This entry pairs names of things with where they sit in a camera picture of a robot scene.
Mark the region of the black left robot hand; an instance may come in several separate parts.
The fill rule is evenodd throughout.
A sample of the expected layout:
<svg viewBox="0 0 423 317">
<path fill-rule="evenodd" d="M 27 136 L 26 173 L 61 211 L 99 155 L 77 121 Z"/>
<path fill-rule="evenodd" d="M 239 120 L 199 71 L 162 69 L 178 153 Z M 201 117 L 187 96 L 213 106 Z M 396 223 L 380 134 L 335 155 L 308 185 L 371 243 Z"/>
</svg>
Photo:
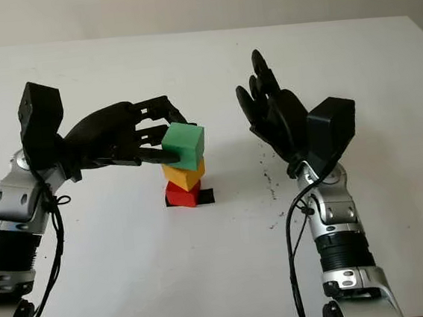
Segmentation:
<svg viewBox="0 0 423 317">
<path fill-rule="evenodd" d="M 177 153 L 158 148 L 172 122 L 188 121 L 164 95 L 136 104 L 118 102 L 86 116 L 62 141 L 66 178 L 77 182 L 82 170 L 105 166 L 178 162 Z"/>
</svg>

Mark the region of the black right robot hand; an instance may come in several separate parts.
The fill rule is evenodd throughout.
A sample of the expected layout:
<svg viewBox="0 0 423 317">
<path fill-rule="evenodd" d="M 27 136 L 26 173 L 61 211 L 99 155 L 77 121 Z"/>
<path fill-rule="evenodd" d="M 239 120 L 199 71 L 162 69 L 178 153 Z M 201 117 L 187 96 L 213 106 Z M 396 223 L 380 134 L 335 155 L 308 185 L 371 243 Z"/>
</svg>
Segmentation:
<svg viewBox="0 0 423 317">
<path fill-rule="evenodd" d="M 287 164 L 287 175 L 298 177 L 307 154 L 307 110 L 298 97 L 282 89 L 258 50 L 251 53 L 254 74 L 248 89 L 236 87 L 236 96 L 250 131 L 268 143 Z"/>
</svg>

